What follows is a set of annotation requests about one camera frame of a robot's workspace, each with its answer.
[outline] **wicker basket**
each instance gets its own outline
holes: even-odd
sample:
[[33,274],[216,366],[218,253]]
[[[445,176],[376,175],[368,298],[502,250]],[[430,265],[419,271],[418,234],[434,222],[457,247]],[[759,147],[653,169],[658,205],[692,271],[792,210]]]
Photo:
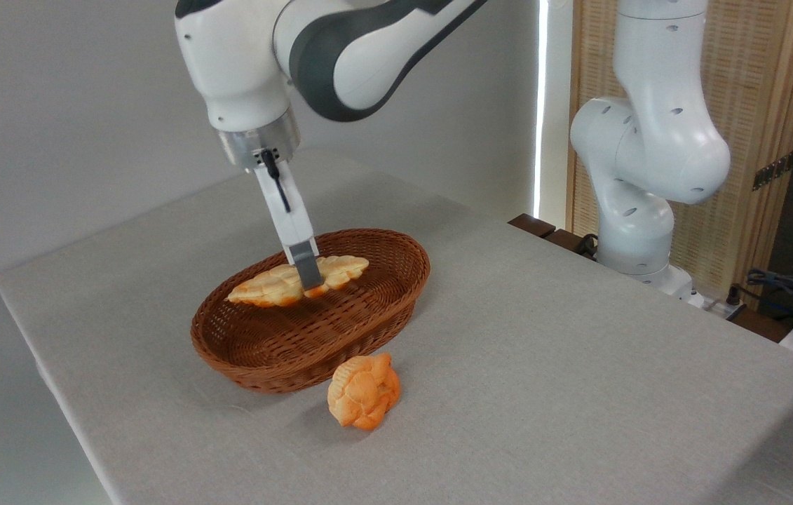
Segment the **wicker basket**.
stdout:
[[315,386],[353,356],[376,351],[409,322],[431,261],[406,234],[354,229],[316,239],[321,255],[368,259],[345,288],[293,307],[232,304],[235,285],[287,262],[283,252],[237,273],[213,291],[194,316],[191,341],[201,358],[240,386],[287,393]]

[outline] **pastry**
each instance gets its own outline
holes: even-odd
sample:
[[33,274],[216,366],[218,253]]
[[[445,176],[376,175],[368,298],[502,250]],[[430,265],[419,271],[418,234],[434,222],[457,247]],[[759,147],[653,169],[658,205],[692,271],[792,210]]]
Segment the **pastry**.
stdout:
[[303,296],[317,298],[330,290],[341,290],[351,279],[360,278],[368,268],[368,261],[356,256],[320,257],[316,262],[325,283],[312,290],[304,292],[297,268],[285,264],[237,285],[227,295],[226,300],[236,304],[253,304],[256,307],[288,307],[296,304]]
[[390,354],[357,356],[340,365],[328,386],[328,410],[341,426],[377,428],[400,397]]

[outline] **gray tablecloth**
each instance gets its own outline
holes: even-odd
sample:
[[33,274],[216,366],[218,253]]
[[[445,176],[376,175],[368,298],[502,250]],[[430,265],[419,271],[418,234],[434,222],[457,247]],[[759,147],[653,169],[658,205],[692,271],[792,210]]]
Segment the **gray tablecloth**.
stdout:
[[431,256],[372,433],[339,428],[326,384],[248,392],[191,348],[203,298],[280,248],[251,176],[1,275],[114,501],[793,503],[792,352],[333,154],[293,168],[316,233]]

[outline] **metal hinge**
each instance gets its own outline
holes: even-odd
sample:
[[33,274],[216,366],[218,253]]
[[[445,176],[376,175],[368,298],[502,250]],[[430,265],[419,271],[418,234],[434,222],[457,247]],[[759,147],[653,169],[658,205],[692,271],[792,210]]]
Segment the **metal hinge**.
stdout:
[[765,166],[761,170],[758,170],[754,175],[752,191],[758,191],[758,189],[764,188],[764,186],[771,183],[774,179],[780,179],[784,173],[789,172],[791,169],[793,169],[793,151],[768,166]]

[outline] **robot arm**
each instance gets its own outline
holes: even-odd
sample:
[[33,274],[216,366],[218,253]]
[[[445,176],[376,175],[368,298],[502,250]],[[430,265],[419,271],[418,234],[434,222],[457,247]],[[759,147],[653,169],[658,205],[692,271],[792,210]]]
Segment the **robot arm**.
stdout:
[[571,127],[599,206],[598,261],[684,300],[695,292],[669,265],[665,198],[706,201],[730,166],[701,88],[706,10],[707,0],[618,0],[614,73],[629,98],[590,100]]
[[318,248],[287,162],[299,144],[290,84],[319,115],[357,121],[486,0],[179,0],[175,31],[231,163],[255,170],[288,261],[320,284]]

